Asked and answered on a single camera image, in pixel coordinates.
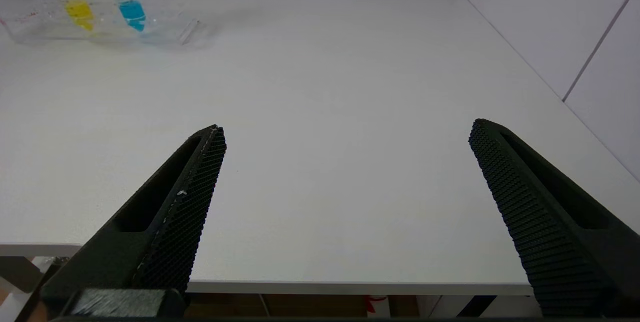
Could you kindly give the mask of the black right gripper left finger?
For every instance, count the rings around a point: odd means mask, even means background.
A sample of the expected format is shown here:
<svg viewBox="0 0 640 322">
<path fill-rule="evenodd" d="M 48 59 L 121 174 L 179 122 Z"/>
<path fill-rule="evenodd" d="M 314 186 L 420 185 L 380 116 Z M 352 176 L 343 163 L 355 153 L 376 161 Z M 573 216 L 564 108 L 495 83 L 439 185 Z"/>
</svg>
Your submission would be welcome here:
<svg viewBox="0 0 640 322">
<path fill-rule="evenodd" d="M 44 284 L 48 317 L 181 317 L 227 145 L 191 135 Z"/>
</svg>

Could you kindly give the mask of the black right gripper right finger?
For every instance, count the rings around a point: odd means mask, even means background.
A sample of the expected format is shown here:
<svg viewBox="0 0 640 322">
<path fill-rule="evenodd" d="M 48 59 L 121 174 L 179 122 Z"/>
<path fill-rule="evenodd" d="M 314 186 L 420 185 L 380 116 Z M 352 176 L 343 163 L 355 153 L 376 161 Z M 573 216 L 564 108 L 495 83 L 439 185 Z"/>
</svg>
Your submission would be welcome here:
<svg viewBox="0 0 640 322">
<path fill-rule="evenodd" d="M 638 317 L 639 235 L 508 128 L 468 142 L 542 314 Z"/>
</svg>

